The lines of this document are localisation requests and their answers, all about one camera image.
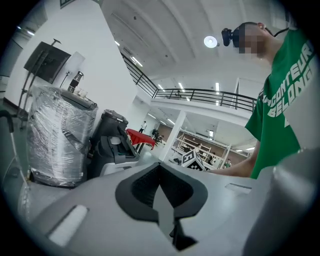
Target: white wall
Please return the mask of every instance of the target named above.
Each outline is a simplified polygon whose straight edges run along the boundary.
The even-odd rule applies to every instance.
[[[136,97],[130,106],[127,116],[125,116],[129,122],[127,128],[139,131],[149,109],[150,107],[147,104]]]
[[[146,121],[146,129],[143,131],[143,133],[146,135],[151,135],[153,129],[159,128],[160,122],[148,114],[145,116],[144,121]]]
[[[258,98],[259,93],[261,92],[262,88],[264,87],[264,83],[245,79],[245,78],[239,78],[239,94],[245,95],[251,98]]]
[[[126,119],[129,122],[127,128],[139,131],[143,122],[146,121],[147,127],[143,133],[151,135],[152,130],[159,127],[160,122],[147,114],[149,110],[150,106],[136,97],[126,116]]]
[[[97,117],[101,116],[104,109],[114,110],[126,117],[137,88],[100,6],[91,0],[76,0],[62,9],[59,4],[59,0],[45,0],[48,20],[21,52],[14,65],[5,97],[18,105],[21,88],[28,73],[23,68],[26,61],[41,41],[51,44],[55,38],[62,43],[55,44],[55,47],[71,55],[79,52],[85,57],[79,68],[84,73],[84,79],[78,86],[88,92],[89,99],[97,103]],[[53,86],[60,86],[65,72],[62,68]],[[69,83],[66,82],[64,87],[67,88]],[[34,84],[48,83],[37,78]]]

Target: green t-shirt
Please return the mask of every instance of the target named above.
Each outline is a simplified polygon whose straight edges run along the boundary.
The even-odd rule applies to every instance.
[[[309,64],[316,59],[314,56],[314,48],[302,31],[289,30],[245,126],[260,141],[251,178],[256,179],[263,168],[276,165],[300,149],[283,111],[309,84],[313,76]]]

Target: black opening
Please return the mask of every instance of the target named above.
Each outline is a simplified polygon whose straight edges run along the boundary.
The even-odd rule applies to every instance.
[[[159,186],[174,210],[173,245],[182,250],[195,244],[196,240],[184,235],[179,219],[195,216],[207,201],[207,188],[197,179],[164,163],[155,163],[122,180],[115,190],[115,199],[133,219],[159,224],[158,212],[153,209]]]

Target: white ceiling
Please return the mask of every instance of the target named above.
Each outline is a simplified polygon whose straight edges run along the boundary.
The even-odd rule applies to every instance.
[[[243,22],[263,22],[279,30],[270,0],[104,0],[101,9],[115,40],[143,64],[155,84],[234,92],[237,78],[263,83],[270,67],[223,45],[221,31]],[[217,38],[210,49],[204,38]]]

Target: headset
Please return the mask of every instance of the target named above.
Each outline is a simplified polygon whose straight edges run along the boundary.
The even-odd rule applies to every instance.
[[[242,33],[242,31],[244,31],[245,25],[248,25],[248,24],[258,25],[258,23],[255,23],[255,22],[244,22],[240,26],[238,26],[233,32],[231,31],[231,29],[224,28],[221,31],[224,46],[228,46],[230,44],[231,40],[233,40],[233,45],[238,48],[239,47],[239,35]],[[265,25],[263,25],[263,26],[261,25],[260,28],[268,31],[269,34],[272,35],[273,37],[276,37],[280,33],[285,32],[289,29],[289,28],[282,29],[273,35],[272,32]]]

